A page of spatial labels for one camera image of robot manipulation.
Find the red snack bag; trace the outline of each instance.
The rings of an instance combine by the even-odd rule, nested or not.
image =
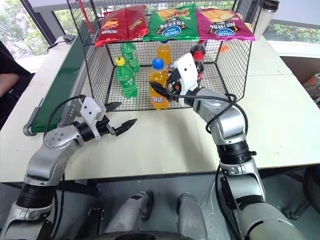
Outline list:
[[[128,39],[126,9],[105,12],[100,34],[95,42],[96,47],[101,47],[112,42],[126,41]]]
[[[201,40],[255,40],[255,36],[235,11],[214,8],[201,11],[197,9],[196,20]]]
[[[125,9],[128,40],[143,37],[149,32],[145,13],[145,5],[130,6]]]

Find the gray floor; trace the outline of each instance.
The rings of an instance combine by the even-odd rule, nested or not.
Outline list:
[[[58,238],[73,239],[93,204],[103,206],[105,209],[105,219],[101,222],[101,231],[103,231],[110,218],[128,197],[139,191],[152,189],[154,191],[152,214],[148,222],[141,224],[141,230],[177,232],[177,198],[184,192],[191,192],[199,203],[203,201],[201,210],[206,220],[209,239],[229,240],[229,233],[218,209],[214,190],[212,191],[211,204],[210,190],[212,183],[213,175],[198,175],[101,183],[99,184],[99,187],[102,188],[100,197],[67,192]],[[304,200],[302,184],[286,175],[264,179],[263,184],[267,202],[279,209],[289,208],[294,210]],[[3,225],[10,205],[17,199],[17,195],[17,189],[0,184],[0,226]],[[301,218],[292,221],[292,223],[308,240],[319,238],[320,214],[314,211],[312,207],[309,207]]]

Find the snack bag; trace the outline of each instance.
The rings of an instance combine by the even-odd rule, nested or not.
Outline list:
[[[145,5],[137,5],[105,12],[95,46],[130,41],[146,35],[149,29],[145,19],[145,9]]]
[[[201,11],[197,9],[196,19],[201,40],[256,40],[253,33],[234,11],[214,8]]]
[[[145,11],[145,5],[130,6],[125,9],[128,40],[143,37],[149,32]]]
[[[196,6],[189,4],[174,9],[153,12],[149,22],[149,33],[143,41],[199,40]]]
[[[100,34],[95,42],[96,47],[101,47],[112,42],[128,39],[126,9],[105,12]]]

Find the plastic bottle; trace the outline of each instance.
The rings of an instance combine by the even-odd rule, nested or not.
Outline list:
[[[205,54],[206,54],[205,40],[199,40],[195,45],[191,47],[190,53],[192,54],[192,56],[195,55],[196,51],[203,52],[203,57],[205,57]]]
[[[140,65],[138,62],[136,46],[132,42],[121,43],[121,54],[127,64],[134,72],[138,72]]]
[[[155,58],[152,61],[153,69],[149,74],[149,81],[161,84],[164,88],[166,87],[166,82],[169,78],[169,73],[165,69],[165,62],[161,58]],[[157,93],[150,86],[150,101],[155,109],[167,109],[169,107],[169,101],[159,93]]]
[[[138,87],[136,85],[135,74],[132,69],[126,64],[123,56],[115,58],[116,79],[122,88],[122,93],[126,98],[136,97],[138,94]]]
[[[194,59],[196,70],[198,71],[198,78],[196,79],[196,81],[198,83],[198,86],[200,87],[202,75],[204,74],[204,70],[205,70],[204,63],[203,63],[204,53],[202,51],[196,51],[194,53],[193,59]]]
[[[168,71],[171,70],[171,46],[168,40],[161,41],[156,47],[157,58],[163,59],[164,67]]]

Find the white table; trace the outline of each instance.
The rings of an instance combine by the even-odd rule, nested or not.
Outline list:
[[[54,80],[70,46],[51,49],[0,132],[0,182],[24,179],[42,134],[27,137],[23,126]],[[89,84],[83,92],[89,94]],[[247,142],[258,168],[320,163],[320,111],[292,72],[262,37],[252,44],[245,97]],[[122,111],[108,114],[118,127],[138,118],[126,133],[85,144],[69,160],[66,179],[93,179],[217,169],[219,157],[206,123],[192,109]]]

